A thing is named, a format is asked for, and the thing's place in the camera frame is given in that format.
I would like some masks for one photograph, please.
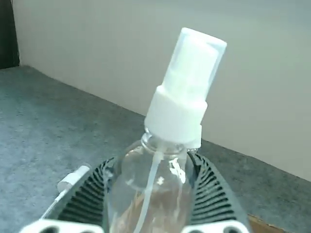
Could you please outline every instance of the white cap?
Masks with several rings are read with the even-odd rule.
[[[215,66],[222,55],[209,44],[211,41],[225,48],[226,43],[220,39],[182,29],[163,83],[157,87],[145,119],[145,127],[155,136],[180,144],[197,138]]]
[[[197,133],[196,133],[196,138],[185,144],[185,147],[187,149],[199,149],[201,148],[201,141],[202,141],[202,125],[199,125],[199,127],[197,127]]]
[[[81,179],[81,177],[84,176],[89,171],[90,167],[83,165],[79,167],[77,170],[74,172],[68,174],[64,179],[62,179],[58,184],[57,184],[57,190],[59,193],[63,192],[66,189],[70,189],[73,187],[78,180]]]

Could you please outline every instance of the black grille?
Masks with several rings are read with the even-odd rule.
[[[251,232],[247,214],[216,167],[203,156],[191,155],[191,158],[197,179],[194,182],[189,225],[237,220]],[[47,218],[95,224],[105,228],[103,171],[114,161],[107,160],[89,171],[58,202]]]

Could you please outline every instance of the white plastic part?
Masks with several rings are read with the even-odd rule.
[[[162,140],[186,144],[197,138],[206,97],[226,42],[183,28],[162,85],[158,86],[145,127]]]
[[[199,125],[199,127],[197,127],[197,133],[196,133],[196,138],[185,144],[185,147],[188,150],[193,150],[193,149],[199,149],[201,147],[201,142],[202,142],[202,125]]]
[[[229,220],[202,225],[186,226],[181,233],[250,233],[240,222]]]
[[[104,233],[96,225],[66,222],[51,219],[40,219],[26,227],[19,233]]]
[[[41,218],[45,218],[49,212],[54,208],[54,206],[63,198],[63,196],[73,187],[81,177],[84,176],[90,170],[90,165],[82,165],[74,172],[68,174],[64,179],[62,179],[57,184],[57,190],[59,195],[55,198],[53,203],[47,208],[47,210],[43,213]]]
[[[81,177],[84,176],[89,171],[89,167],[86,165],[82,165],[79,167],[77,170],[74,172],[68,174],[64,179],[62,179],[58,184],[57,184],[57,190],[59,193],[63,192],[64,190],[68,190],[71,187],[73,187],[78,180],[81,179]]]

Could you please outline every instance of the clear plastic bottle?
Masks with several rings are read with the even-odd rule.
[[[159,148],[161,159],[155,162]],[[150,189],[148,174],[155,163]],[[192,175],[193,163],[183,145],[165,142],[146,131],[113,166],[113,181],[105,196],[109,232],[180,233],[189,217]],[[148,190],[147,212],[142,214]]]
[[[146,133],[105,170],[109,233],[180,233],[190,215],[194,168],[186,148],[201,145],[206,98],[226,43],[183,28]]]

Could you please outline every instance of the white backdrop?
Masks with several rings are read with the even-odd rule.
[[[13,0],[21,62],[145,114],[178,34],[228,43],[204,139],[311,181],[309,0]]]

